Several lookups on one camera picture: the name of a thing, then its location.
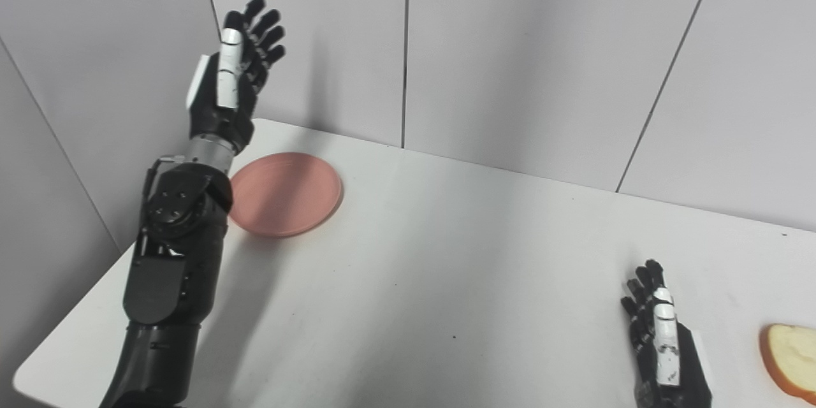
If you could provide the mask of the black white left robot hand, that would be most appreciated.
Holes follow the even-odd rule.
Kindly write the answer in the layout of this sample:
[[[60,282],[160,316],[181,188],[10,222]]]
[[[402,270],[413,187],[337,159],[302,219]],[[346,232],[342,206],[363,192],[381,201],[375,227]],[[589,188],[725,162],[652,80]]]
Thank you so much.
[[[272,66],[286,54],[281,18],[266,0],[228,11],[218,50],[200,57],[187,92],[190,138],[220,138],[234,154],[250,143],[258,95]]]

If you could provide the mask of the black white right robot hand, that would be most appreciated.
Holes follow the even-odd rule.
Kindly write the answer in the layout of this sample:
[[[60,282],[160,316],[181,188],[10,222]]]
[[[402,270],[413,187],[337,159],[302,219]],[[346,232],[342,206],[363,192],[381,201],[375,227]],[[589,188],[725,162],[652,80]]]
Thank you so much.
[[[679,321],[664,268],[648,259],[627,280],[620,304],[629,316],[638,407],[710,407],[712,392],[693,333]]]

